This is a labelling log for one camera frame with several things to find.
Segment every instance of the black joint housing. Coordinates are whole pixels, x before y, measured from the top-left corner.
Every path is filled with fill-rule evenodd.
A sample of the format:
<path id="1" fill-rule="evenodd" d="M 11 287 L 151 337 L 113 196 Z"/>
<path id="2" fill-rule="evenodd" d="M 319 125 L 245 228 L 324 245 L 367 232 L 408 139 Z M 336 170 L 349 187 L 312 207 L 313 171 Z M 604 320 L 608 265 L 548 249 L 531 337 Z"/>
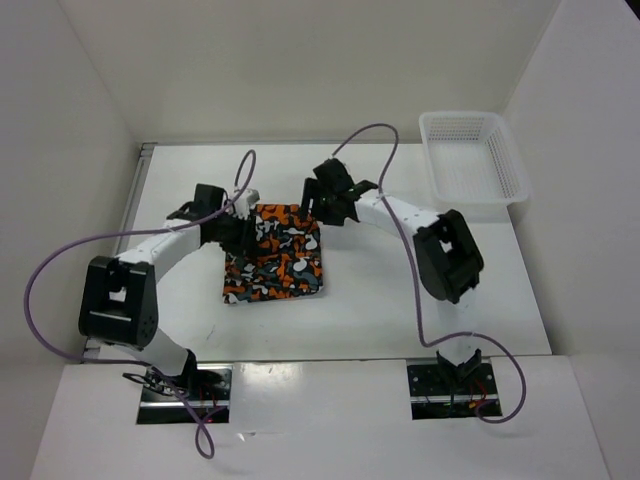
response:
<path id="1" fill-rule="evenodd" d="M 424 288 L 436 299 L 455 304 L 478 285 L 484 260 L 460 212 L 449 210 L 438 218 L 413 236 L 416 260 Z"/>
<path id="2" fill-rule="evenodd" d="M 220 210 L 226 191 L 224 188 L 199 183 L 193 201 L 185 203 L 167 217 L 195 222 Z M 235 256 L 253 256 L 257 249 L 256 219 L 237 218 L 227 212 L 200 225 L 200 245 L 209 242 L 220 244 L 222 250 Z"/>
<path id="3" fill-rule="evenodd" d="M 124 301 L 111 298 L 123 289 Z M 146 347 L 158 329 L 153 265 L 95 257 L 87 268 L 78 328 L 82 335 L 108 344 Z"/>
<path id="4" fill-rule="evenodd" d="M 193 390 L 194 379 L 198 373 L 198 362 L 196 355 L 191 350 L 187 350 L 187 361 L 184 362 L 182 373 L 176 377 L 172 377 L 173 384 L 178 388 L 184 388 L 191 393 Z"/>
<path id="5" fill-rule="evenodd" d="M 337 158 L 325 160 L 313 169 L 316 178 L 307 178 L 302 191 L 300 215 L 311 216 L 326 225 L 343 226 L 347 218 L 358 221 L 355 202 L 377 185 L 368 180 L 353 182 L 345 165 Z"/>

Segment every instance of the camouflage pattern cloth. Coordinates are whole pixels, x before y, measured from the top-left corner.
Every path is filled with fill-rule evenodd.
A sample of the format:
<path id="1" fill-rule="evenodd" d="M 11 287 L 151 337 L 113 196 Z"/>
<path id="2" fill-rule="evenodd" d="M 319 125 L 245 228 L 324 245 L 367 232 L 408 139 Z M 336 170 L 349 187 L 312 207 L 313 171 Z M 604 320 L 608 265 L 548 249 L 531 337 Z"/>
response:
<path id="1" fill-rule="evenodd" d="M 312 295 L 322 288 L 320 228 L 298 205 L 256 205 L 255 259 L 227 254 L 225 303 Z"/>

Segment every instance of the white wall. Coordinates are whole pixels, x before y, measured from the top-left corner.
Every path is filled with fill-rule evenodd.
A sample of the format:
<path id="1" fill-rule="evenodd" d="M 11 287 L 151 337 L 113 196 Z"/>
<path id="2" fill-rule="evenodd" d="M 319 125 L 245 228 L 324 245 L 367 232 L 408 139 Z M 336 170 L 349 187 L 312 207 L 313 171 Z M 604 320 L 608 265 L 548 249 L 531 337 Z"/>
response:
<path id="1" fill-rule="evenodd" d="M 640 351 L 640 22 L 564 0 L 506 117 L 533 185 L 512 211 L 557 353 Z"/>
<path id="2" fill-rule="evenodd" d="M 141 141 L 341 139 L 381 120 L 417 140 L 423 111 L 501 110 L 557 3 L 61 0 Z"/>
<path id="3" fill-rule="evenodd" d="M 2 478 L 23 479 L 62 365 L 28 331 L 22 291 L 55 247 L 119 226 L 136 151 L 55 1 L 0 1 L 0 65 L 0 464 Z M 68 255 L 36 285 L 34 312 L 56 345 L 79 350 L 86 261 L 109 251 Z"/>
<path id="4" fill-rule="evenodd" d="M 571 365 L 612 480 L 638 478 L 640 354 L 574 355 Z"/>

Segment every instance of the laundry basket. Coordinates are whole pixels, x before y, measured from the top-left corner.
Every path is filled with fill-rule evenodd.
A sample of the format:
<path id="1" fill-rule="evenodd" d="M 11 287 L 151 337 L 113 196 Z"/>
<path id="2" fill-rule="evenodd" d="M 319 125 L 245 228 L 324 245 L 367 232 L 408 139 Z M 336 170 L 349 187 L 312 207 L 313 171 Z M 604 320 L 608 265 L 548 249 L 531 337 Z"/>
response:
<path id="1" fill-rule="evenodd" d="M 459 206 L 506 206 L 529 196 L 520 155 L 500 115 L 423 113 L 420 133 L 435 200 Z"/>

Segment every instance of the small wire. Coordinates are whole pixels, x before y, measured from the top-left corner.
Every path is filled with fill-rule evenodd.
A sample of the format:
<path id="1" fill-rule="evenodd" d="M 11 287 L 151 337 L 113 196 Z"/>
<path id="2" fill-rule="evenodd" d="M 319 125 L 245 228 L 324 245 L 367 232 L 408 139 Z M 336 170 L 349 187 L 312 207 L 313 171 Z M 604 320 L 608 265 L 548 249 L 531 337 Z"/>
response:
<path id="1" fill-rule="evenodd" d="M 383 205 L 387 209 L 387 212 L 389 212 L 389 216 L 391 217 L 393 224 L 396 226 L 398 230 L 398 234 L 400 235 L 400 240 L 402 240 L 402 244 L 407 254 L 407 259 L 409 260 L 409 269 L 411 270 L 411 278 L 413 280 L 413 295 L 415 300 L 416 322 L 418 326 L 418 340 L 420 341 L 420 344 L 424 348 L 432 348 L 437 345 L 440 345 L 443 342 L 446 342 L 447 340 L 451 340 L 453 338 L 478 337 L 498 347 L 498 349 L 500 349 L 506 355 L 506 357 L 511 361 L 511 363 L 513 363 L 513 366 L 518 372 L 518 376 L 520 377 L 520 383 L 522 385 L 520 401 L 518 402 L 518 405 L 516 405 L 516 408 L 509 415 L 503 418 L 499 418 L 499 419 L 486 418 L 480 412 L 481 407 L 483 407 L 484 405 L 487 405 L 488 403 L 496 402 L 496 400 L 489 400 L 481 405 L 476 406 L 474 413 L 480 420 L 482 420 L 485 423 L 497 424 L 497 423 L 508 422 L 513 417 L 518 415 L 518 413 L 520 413 L 520 410 L 522 410 L 522 407 L 524 406 L 524 402 L 526 401 L 526 398 L 527 398 L 527 380 L 524 376 L 524 372 L 522 371 L 522 368 L 520 367 L 520 364 L 518 363 L 518 360 L 506 349 L 506 347 L 502 345 L 500 342 L 498 342 L 497 340 L 495 340 L 494 338 L 488 335 L 484 335 L 482 333 L 477 333 L 477 332 L 463 331 L 463 332 L 450 333 L 443 337 L 436 338 L 435 340 L 432 340 L 430 342 L 427 341 L 424 337 L 424 327 L 422 324 L 422 304 L 420 302 L 420 279 L 419 279 L 420 277 L 418 275 L 418 269 L 416 267 L 416 262 L 413 257 L 413 252 L 411 251 L 411 242 L 407 238 L 404 228 L 402 228 L 402 223 L 400 222 L 397 215 L 393 211 L 391 204 L 386 199 L 384 194 L 384 188 L 383 188 L 384 179 L 385 179 L 385 176 L 387 175 L 387 170 L 389 170 L 389 166 L 391 165 L 391 162 L 393 161 L 396 151 L 398 150 L 398 146 L 400 144 L 400 134 L 398 133 L 398 129 L 388 123 L 372 123 L 370 125 L 366 125 L 356 130 L 354 133 L 352 133 L 344 142 L 342 142 L 338 146 L 338 148 L 336 148 L 333 151 L 332 155 L 335 157 L 335 155 L 337 155 L 338 152 L 340 152 L 340 150 L 342 150 L 345 147 L 345 145 L 351 142 L 351 140 L 353 140 L 356 136 L 372 128 L 387 128 L 391 130 L 394 136 L 394 142 L 393 142 L 393 147 L 391 149 L 391 153 L 389 154 L 389 158 L 387 159 L 384 166 L 382 167 L 382 172 L 380 173 L 380 179 L 378 180 L 378 194 L 380 195 L 380 200 L 382 201 Z"/>
<path id="2" fill-rule="evenodd" d="M 482 406 L 487 401 L 488 392 L 485 386 L 482 384 L 482 382 L 480 382 L 480 380 L 476 378 L 475 382 L 476 382 L 476 385 L 478 385 L 478 388 L 480 388 L 480 391 L 482 392 L 482 397 L 480 398 L 480 400 L 476 402 L 476 405 Z"/>
<path id="3" fill-rule="evenodd" d="M 29 330 L 31 330 L 31 333 L 33 334 L 33 336 L 36 337 L 36 340 L 38 340 L 38 342 L 40 342 L 40 344 L 44 348 L 58 355 L 59 357 L 62 357 L 66 360 L 80 362 L 80 363 L 95 363 L 95 364 L 101 364 L 101 365 L 139 365 L 139 366 L 150 368 L 173 390 L 175 396 L 184 404 L 184 408 L 187 410 L 187 412 L 189 413 L 191 418 L 194 420 L 194 422 L 198 425 L 198 428 L 196 430 L 196 436 L 195 436 L 196 449 L 198 450 L 198 453 L 206 459 L 211 459 L 215 455 L 215 445 L 213 443 L 213 438 L 211 437 L 211 434 L 207 430 L 205 422 L 202 421 L 200 416 L 189 404 L 189 401 L 187 400 L 185 395 L 183 395 L 180 392 L 180 389 L 173 384 L 173 382 L 168 376 L 166 376 L 158 368 L 154 367 L 153 365 L 147 362 L 143 362 L 139 360 L 109 360 L 109 359 L 90 358 L 90 357 L 85 357 L 83 355 L 76 355 L 73 353 L 65 352 L 64 350 L 61 350 L 58 347 L 52 345 L 51 343 L 49 343 L 49 341 L 46 338 L 42 336 L 42 334 L 38 330 L 38 327 L 36 326 L 33 320 L 33 315 L 31 313 L 31 292 L 33 290 L 33 286 L 36 280 L 38 279 L 38 276 L 47 267 L 47 265 L 49 265 L 54 259 L 62 255 L 66 251 L 71 250 L 72 248 L 79 247 L 80 245 L 84 245 L 86 243 L 95 242 L 98 240 L 110 239 L 110 238 L 132 237 L 137 235 L 157 235 L 157 234 L 167 233 L 167 232 L 176 232 L 180 230 L 185 230 L 187 228 L 195 227 L 197 225 L 202 225 L 203 223 L 206 223 L 222 215 L 229 207 L 233 206 L 236 200 L 240 198 L 240 196 L 244 193 L 244 191 L 249 186 L 249 182 L 253 177 L 253 172 L 256 167 L 257 156 L 256 156 L 255 150 L 251 149 L 244 155 L 240 163 L 240 166 L 238 168 L 238 172 L 236 173 L 236 182 L 237 182 L 238 178 L 240 177 L 240 172 L 242 171 L 242 168 L 249 157 L 251 157 L 251 166 L 249 168 L 249 173 L 247 175 L 247 178 L 242 184 L 242 187 L 240 187 L 240 189 L 231 198 L 231 200 L 229 200 L 229 202 L 225 203 L 220 209 L 216 210 L 211 215 L 208 215 L 204 218 L 201 218 L 200 220 L 196 220 L 191 223 L 186 223 L 184 225 L 173 227 L 171 229 L 157 228 L 157 229 L 148 229 L 148 230 L 129 230 L 129 231 L 123 231 L 123 232 L 102 233 L 98 235 L 92 235 L 89 237 L 81 238 L 74 242 L 68 243 L 67 245 L 62 246 L 57 250 L 55 250 L 53 253 L 51 253 L 35 268 L 31 276 L 29 277 L 29 280 L 27 281 L 27 285 L 24 289 L 24 296 L 22 299 L 24 316 L 25 316 L 25 320 L 27 321 L 27 326 L 29 327 Z M 204 433 L 207 443 L 209 444 L 208 453 L 205 452 L 200 447 L 199 438 L 200 438 L 201 432 Z"/>

